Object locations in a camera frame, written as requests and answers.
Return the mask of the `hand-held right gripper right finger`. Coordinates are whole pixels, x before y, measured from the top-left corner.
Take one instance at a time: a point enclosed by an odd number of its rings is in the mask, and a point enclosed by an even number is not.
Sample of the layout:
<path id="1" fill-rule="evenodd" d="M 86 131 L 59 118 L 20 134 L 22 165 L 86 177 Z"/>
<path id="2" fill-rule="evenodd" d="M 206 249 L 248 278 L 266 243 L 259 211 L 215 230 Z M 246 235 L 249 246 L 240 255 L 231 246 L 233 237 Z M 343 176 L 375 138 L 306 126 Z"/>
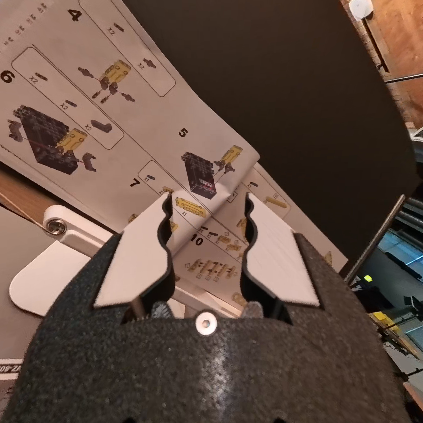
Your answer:
<path id="1" fill-rule="evenodd" d="M 319 309 L 298 234 L 253 193 L 246 194 L 245 218 L 240 289 L 247 308 L 259 305 L 267 319 L 290 319 L 288 305 Z"/>

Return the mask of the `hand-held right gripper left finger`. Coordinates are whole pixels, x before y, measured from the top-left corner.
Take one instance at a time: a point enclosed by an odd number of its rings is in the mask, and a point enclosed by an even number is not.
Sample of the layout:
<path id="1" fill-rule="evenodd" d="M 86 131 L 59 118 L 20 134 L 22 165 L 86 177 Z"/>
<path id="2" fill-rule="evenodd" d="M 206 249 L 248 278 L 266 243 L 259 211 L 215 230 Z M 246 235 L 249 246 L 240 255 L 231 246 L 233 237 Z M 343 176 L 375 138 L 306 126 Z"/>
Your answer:
<path id="1" fill-rule="evenodd" d="M 142 319 L 156 302 L 172 297 L 176 280 L 167 247 L 172 214 L 172 195 L 164 193 L 125 227 L 94 308 L 129 304 Z"/>

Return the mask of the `white wooden book stand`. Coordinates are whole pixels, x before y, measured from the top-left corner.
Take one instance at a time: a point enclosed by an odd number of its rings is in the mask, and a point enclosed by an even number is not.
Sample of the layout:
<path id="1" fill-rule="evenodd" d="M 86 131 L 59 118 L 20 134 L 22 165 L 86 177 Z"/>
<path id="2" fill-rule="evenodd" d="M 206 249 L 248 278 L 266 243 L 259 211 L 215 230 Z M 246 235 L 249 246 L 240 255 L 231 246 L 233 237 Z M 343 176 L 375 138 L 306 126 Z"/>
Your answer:
<path id="1" fill-rule="evenodd" d="M 1 163 L 1 206 L 44 226 L 44 214 L 61 219 L 64 235 L 51 235 L 53 244 L 11 282 L 9 295 L 25 311 L 44 316 L 93 252 L 112 235 L 89 216 Z"/>

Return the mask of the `yellow table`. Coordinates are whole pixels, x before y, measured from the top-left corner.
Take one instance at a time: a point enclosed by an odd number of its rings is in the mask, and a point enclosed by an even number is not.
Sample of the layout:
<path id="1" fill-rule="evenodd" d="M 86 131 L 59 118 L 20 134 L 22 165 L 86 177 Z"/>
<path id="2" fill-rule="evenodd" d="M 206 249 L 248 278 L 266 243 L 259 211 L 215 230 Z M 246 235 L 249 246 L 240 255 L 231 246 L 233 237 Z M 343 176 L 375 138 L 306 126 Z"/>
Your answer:
<path id="1" fill-rule="evenodd" d="M 377 327 L 379 338 L 385 346 L 390 346 L 403 355 L 411 355 L 422 361 L 422 351 L 405 333 L 383 312 L 368 314 Z"/>

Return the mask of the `black panel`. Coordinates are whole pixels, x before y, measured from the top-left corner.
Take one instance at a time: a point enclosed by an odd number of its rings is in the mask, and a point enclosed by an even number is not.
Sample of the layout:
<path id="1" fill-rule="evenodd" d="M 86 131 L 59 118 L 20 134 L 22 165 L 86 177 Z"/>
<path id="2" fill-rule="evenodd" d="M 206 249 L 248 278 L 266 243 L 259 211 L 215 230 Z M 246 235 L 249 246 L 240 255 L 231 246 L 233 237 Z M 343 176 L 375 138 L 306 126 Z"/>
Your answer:
<path id="1" fill-rule="evenodd" d="M 420 183 L 399 109 L 340 1 L 124 1 L 193 91 L 348 259 Z"/>

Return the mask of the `instruction booklet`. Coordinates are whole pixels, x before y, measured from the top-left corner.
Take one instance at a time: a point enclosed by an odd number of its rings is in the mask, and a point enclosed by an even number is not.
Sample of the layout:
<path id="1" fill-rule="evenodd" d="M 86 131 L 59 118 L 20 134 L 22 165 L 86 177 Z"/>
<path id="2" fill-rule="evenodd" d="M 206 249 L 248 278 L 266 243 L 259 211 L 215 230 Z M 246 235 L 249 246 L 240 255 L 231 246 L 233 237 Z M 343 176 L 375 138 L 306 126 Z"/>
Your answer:
<path id="1" fill-rule="evenodd" d="M 116 232 L 170 192 L 176 274 L 230 308 L 246 193 L 347 263 L 122 1 L 1 1 L 0 17 L 3 163 Z"/>

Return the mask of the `black wall screen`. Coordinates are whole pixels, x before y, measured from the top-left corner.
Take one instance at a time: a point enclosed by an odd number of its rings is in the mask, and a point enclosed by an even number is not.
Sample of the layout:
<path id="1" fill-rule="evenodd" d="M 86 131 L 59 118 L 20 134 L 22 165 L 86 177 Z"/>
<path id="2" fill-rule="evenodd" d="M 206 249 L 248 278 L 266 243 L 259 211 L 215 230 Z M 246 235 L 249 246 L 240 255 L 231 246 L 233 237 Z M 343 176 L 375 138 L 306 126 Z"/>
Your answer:
<path id="1" fill-rule="evenodd" d="M 411 264 L 407 264 L 405 261 L 394 256 L 394 254 L 385 252 L 378 247 L 363 262 L 357 273 L 368 282 L 388 278 L 390 277 L 389 274 L 393 277 L 394 274 L 399 273 L 407 274 L 409 277 L 422 282 L 423 275 L 422 267 L 415 270 Z"/>

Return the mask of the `black wall conduit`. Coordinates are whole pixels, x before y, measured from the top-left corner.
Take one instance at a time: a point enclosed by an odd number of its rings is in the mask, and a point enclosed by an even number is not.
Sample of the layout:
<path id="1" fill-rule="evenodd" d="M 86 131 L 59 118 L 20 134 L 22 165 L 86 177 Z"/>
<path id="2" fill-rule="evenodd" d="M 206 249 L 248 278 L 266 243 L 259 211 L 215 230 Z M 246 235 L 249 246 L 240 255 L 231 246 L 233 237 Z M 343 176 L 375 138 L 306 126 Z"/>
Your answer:
<path id="1" fill-rule="evenodd" d="M 375 52 L 375 54 L 377 56 L 377 59 L 378 59 L 377 69 L 378 70 L 383 69 L 383 71 L 385 73 L 389 73 L 389 68 L 388 68 L 388 66 L 387 66 L 387 64 L 386 64 L 386 62 L 385 62 L 385 60 L 383 58 L 383 55 L 382 55 L 382 53 L 381 53 L 381 51 L 380 51 L 380 49 L 379 49 L 379 47 L 378 47 L 378 45 L 376 43 L 376 40 L 375 40 L 375 38 L 374 38 L 374 36 L 373 36 L 373 34 L 371 32 L 371 29 L 368 26 L 368 23 L 367 23 L 366 18 L 363 18 L 362 19 L 362 24 L 363 24 L 363 26 L 364 26 L 364 28 L 366 30 L 366 33 L 367 33 L 368 38 L 370 40 L 370 44 L 372 45 L 372 49 L 374 50 L 374 52 Z"/>

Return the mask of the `white wall access point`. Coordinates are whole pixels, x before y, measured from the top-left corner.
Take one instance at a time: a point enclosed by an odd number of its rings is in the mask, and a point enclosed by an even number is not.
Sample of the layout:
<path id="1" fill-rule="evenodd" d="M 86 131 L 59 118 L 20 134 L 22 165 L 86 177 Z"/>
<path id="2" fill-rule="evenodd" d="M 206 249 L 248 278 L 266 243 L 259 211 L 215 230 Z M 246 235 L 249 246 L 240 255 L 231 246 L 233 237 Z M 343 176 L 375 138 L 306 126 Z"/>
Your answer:
<path id="1" fill-rule="evenodd" d="M 371 0 L 350 0 L 348 5 L 353 18 L 356 21 L 369 17 L 374 11 Z"/>

